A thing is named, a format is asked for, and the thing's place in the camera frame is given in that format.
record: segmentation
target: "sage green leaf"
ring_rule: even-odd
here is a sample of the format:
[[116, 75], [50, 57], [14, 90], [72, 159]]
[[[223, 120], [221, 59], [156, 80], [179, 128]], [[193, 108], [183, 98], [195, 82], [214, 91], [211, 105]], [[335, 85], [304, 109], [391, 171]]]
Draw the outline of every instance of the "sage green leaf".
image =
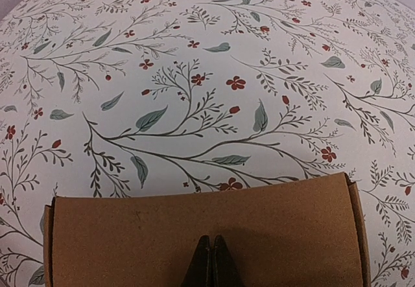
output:
[[335, 119], [335, 123], [339, 126], [347, 126], [356, 130], [348, 121], [342, 119]]
[[265, 112], [264, 105], [259, 100], [259, 107], [255, 111], [255, 123], [254, 123], [254, 132], [263, 132], [268, 125], [268, 115]]
[[65, 86], [65, 76], [62, 72], [58, 72], [58, 79], [59, 79], [60, 91], [63, 91], [64, 86]]
[[128, 49], [122, 49], [121, 47], [113, 47], [111, 50], [114, 52], [127, 52], [128, 54], [132, 54]]
[[112, 98], [111, 100], [104, 102], [103, 104], [101, 104], [101, 110], [103, 111], [108, 111], [109, 109], [112, 109], [115, 107], [115, 105], [119, 102], [119, 100], [121, 99], [121, 96], [123, 95], [124, 92], [122, 92], [121, 94], [115, 96], [114, 98]]
[[242, 0], [243, 5], [248, 5], [249, 3], [251, 3], [251, 0]]
[[64, 120], [67, 119], [68, 117], [71, 117], [73, 114], [68, 114], [66, 113], [64, 110], [60, 110], [60, 109], [55, 109], [52, 111], [51, 115], [49, 116], [49, 118], [51, 120]]
[[395, 132], [394, 130], [394, 121], [392, 121], [392, 119], [390, 118], [390, 116], [383, 111], [380, 111], [380, 114], [385, 118], [385, 120], [387, 121], [389, 127], [392, 129], [393, 132]]
[[46, 46], [48, 46], [52, 41], [49, 41], [47, 43], [43, 43], [41, 45], [39, 45], [38, 47], [36, 47], [33, 51], [33, 54], [38, 54], [41, 50], [43, 50]]
[[256, 21], [258, 21], [258, 22], [260, 22], [261, 21], [261, 18], [259, 17], [259, 14], [258, 13], [255, 13], [255, 12], [251, 12], [251, 16], [256, 20]]
[[208, 52], [227, 52], [230, 49], [231, 49], [231, 46], [229, 45], [229, 43], [224, 42], [218, 46], [214, 46], [214, 47], [211, 47], [209, 49], [204, 49], [204, 50]]
[[45, 284], [45, 268], [40, 266], [29, 279], [29, 286], [30, 285], [43, 285]]
[[212, 162], [220, 165], [242, 165], [250, 156], [228, 155], [224, 157], [214, 157]]
[[142, 158], [136, 155], [133, 155], [131, 157], [131, 162], [137, 168], [138, 179], [140, 180], [141, 188], [143, 188], [144, 182], [147, 179], [147, 175], [148, 175], [148, 167], [145, 164], [145, 162], [142, 160]]
[[4, 112], [9, 112], [9, 111], [15, 111], [15, 112], [17, 112], [18, 110], [16, 109], [16, 106], [6, 106], [3, 111]]
[[111, 31], [112, 31], [112, 29], [110, 29], [107, 33], [103, 34], [102, 36], [100, 36], [98, 38], [98, 40], [95, 41], [95, 43], [92, 46], [98, 47], [98, 46], [101, 46], [102, 44], [104, 44], [106, 39], [108, 39], [108, 36], [110, 36]]
[[155, 123], [157, 123], [163, 114], [166, 112], [167, 106], [164, 109], [153, 111], [147, 113], [143, 117], [140, 117], [136, 122], [136, 126], [140, 132], [146, 132], [149, 130]]
[[346, 68], [346, 65], [344, 65], [342, 60], [336, 56], [332, 56], [329, 59], [327, 59], [325, 62], [322, 62], [322, 65], [327, 68], [339, 68], [339, 69]]
[[370, 89], [375, 93], [375, 95], [380, 94], [382, 90], [382, 79], [373, 81], [372, 84], [370, 84]]

